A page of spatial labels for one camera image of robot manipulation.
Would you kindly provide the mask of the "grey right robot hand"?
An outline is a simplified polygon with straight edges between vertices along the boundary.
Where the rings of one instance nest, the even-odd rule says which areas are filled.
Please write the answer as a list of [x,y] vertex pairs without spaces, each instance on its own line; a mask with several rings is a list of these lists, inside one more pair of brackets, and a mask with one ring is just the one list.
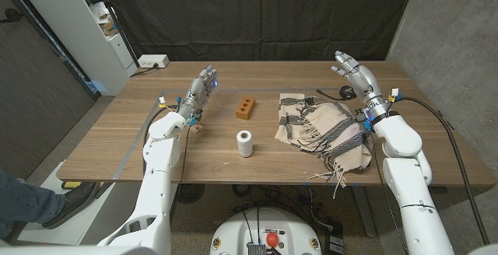
[[370,69],[341,51],[335,52],[335,59],[340,66],[332,67],[331,70],[351,83],[354,93],[365,104],[373,119],[387,116],[390,111],[390,104],[384,98],[381,88]]

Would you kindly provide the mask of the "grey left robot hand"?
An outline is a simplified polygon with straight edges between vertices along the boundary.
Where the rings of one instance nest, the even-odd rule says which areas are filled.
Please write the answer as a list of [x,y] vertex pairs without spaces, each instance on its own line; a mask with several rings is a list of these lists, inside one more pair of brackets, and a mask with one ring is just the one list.
[[214,88],[218,86],[216,74],[217,71],[212,67],[212,64],[202,69],[199,75],[193,79],[185,98],[179,104],[177,112],[189,124],[192,124],[193,120],[201,120],[202,109],[207,104]]

